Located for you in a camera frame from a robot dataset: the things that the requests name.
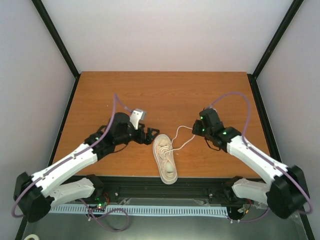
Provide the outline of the beige lace sneaker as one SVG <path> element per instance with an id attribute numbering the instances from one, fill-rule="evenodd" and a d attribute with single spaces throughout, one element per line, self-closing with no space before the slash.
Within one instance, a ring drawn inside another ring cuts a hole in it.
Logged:
<path id="1" fill-rule="evenodd" d="M 166 134 L 159 134 L 153 141 L 152 151 L 161 181 L 166 185 L 174 184 L 178 179 L 178 172 L 170 138 Z"/>

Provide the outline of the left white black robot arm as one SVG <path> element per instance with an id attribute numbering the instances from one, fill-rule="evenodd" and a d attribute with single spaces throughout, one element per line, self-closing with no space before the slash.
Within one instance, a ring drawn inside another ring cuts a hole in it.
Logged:
<path id="1" fill-rule="evenodd" d="M 133 110 L 130 115 L 115 113 L 107 125 L 87 137 L 74 151 L 47 168 L 31 175 L 21 173 L 15 182 L 14 206 L 11 214 L 17 217 L 16 208 L 29 223 L 45 217 L 51 209 L 77 199 L 99 201 L 103 198 L 104 187 L 93 174 L 78 181 L 65 181 L 80 170 L 97 163 L 104 157 L 116 153 L 116 146 L 127 146 L 130 142 L 150 145 L 159 135 L 156 128 L 146 128 L 141 122 L 145 112 Z"/>

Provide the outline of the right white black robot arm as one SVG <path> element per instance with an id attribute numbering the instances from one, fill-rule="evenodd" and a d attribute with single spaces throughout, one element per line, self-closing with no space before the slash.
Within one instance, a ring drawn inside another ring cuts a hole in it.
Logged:
<path id="1" fill-rule="evenodd" d="M 192 127 L 192 133 L 203 137 L 216 151 L 236 157 L 258 174 L 262 182 L 234 177 L 225 195 L 229 202 L 250 199 L 267 205 L 279 218 L 287 219 L 310 199 L 304 172 L 289 167 L 252 145 L 234 127 L 224 127 L 215 109 L 205 108 Z"/>

